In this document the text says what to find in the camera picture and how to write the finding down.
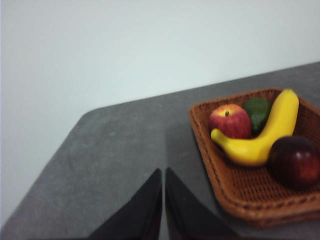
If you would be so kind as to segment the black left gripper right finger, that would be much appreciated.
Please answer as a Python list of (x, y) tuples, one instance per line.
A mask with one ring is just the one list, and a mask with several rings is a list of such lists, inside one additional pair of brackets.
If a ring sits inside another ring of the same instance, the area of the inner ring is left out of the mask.
[(171, 240), (234, 240), (239, 237), (205, 207), (169, 167), (165, 170), (165, 207)]

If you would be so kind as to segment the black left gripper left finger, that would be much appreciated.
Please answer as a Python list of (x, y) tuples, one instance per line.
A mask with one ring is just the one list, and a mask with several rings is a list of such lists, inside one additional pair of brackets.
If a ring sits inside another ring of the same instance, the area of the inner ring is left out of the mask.
[(157, 240), (162, 218), (162, 172), (156, 169), (134, 196), (90, 240)]

